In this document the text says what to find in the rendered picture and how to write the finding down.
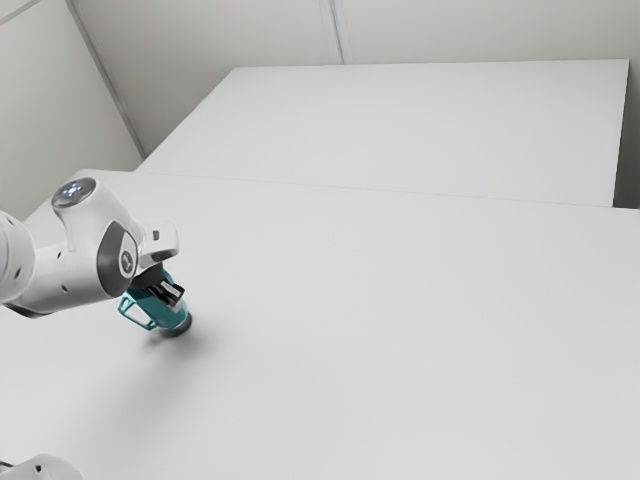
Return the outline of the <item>teal faceted mug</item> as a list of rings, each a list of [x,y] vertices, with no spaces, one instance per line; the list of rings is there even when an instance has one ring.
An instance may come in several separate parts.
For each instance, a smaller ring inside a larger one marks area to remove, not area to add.
[[[165,272],[169,282],[177,284],[166,270]],[[186,333],[193,323],[184,295],[180,308],[172,310],[151,295],[133,290],[132,287],[126,290],[120,300],[118,312],[146,331],[158,330],[165,338],[174,338]]]

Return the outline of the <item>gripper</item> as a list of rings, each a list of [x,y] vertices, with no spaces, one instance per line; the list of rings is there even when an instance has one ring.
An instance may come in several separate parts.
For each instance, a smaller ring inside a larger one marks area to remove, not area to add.
[[[162,266],[152,266],[137,275],[132,281],[132,289],[151,295],[172,310],[180,308],[185,292],[180,285],[169,282]]]

